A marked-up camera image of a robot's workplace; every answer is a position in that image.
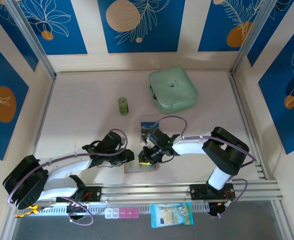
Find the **mint green pouch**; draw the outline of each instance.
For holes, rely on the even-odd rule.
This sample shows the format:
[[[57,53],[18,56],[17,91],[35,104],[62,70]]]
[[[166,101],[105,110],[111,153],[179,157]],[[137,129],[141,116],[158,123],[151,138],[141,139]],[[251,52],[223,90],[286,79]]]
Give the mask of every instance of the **mint green pouch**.
[[[175,113],[195,106],[198,91],[185,69],[172,67],[149,75],[150,93],[163,114]]]

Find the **green cylinder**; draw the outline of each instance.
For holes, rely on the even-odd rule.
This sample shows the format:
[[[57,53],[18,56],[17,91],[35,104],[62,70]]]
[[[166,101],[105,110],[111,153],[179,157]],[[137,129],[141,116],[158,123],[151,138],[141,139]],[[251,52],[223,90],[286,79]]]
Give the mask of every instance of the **green cylinder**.
[[[118,105],[121,115],[127,115],[129,113],[128,102],[125,97],[121,97],[118,99]]]

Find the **yellow clamp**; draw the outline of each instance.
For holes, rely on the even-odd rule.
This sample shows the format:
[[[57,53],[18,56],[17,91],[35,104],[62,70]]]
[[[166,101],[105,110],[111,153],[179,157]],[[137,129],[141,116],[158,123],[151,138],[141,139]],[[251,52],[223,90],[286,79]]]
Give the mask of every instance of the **yellow clamp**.
[[[28,211],[24,214],[15,214],[15,218],[23,218],[23,217],[30,215],[30,214],[38,214],[39,213],[38,207],[39,207],[39,205],[30,206],[29,207],[31,209],[30,211]]]

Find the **black bracket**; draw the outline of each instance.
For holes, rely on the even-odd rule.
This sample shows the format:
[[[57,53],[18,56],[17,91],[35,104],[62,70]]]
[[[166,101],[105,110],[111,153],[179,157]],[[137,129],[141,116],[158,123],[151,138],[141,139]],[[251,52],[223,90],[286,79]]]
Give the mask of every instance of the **black bracket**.
[[[101,198],[100,186],[84,186],[83,189],[78,189],[78,191],[73,194],[70,198],[76,200],[77,202],[93,202],[99,203]],[[57,203],[69,203],[70,201],[65,200],[61,197],[57,197]]]
[[[232,183],[226,183],[221,190],[216,190],[208,184],[192,184],[189,188],[191,200],[224,200],[227,197],[226,191],[234,193]]]
[[[242,150],[249,152],[249,147],[244,142],[222,127],[215,127],[211,132],[211,136],[229,142]],[[236,176],[246,155],[231,146],[226,146],[226,148],[223,149],[221,148],[221,145],[223,145],[223,143],[209,139],[203,144],[202,149],[220,170],[228,175]]]
[[[26,156],[13,171],[6,177],[3,186],[10,194],[17,183],[30,171],[39,167],[39,160],[33,155]],[[12,196],[12,201],[19,210],[33,205],[48,179],[48,171],[40,168],[28,177]]]

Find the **plastic bag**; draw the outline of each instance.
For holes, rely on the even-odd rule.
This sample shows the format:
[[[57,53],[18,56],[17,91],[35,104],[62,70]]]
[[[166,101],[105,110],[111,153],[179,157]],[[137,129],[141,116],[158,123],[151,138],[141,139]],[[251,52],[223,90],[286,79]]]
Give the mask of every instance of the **plastic bag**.
[[[178,224],[193,225],[191,204],[151,204],[151,227],[159,228]]]

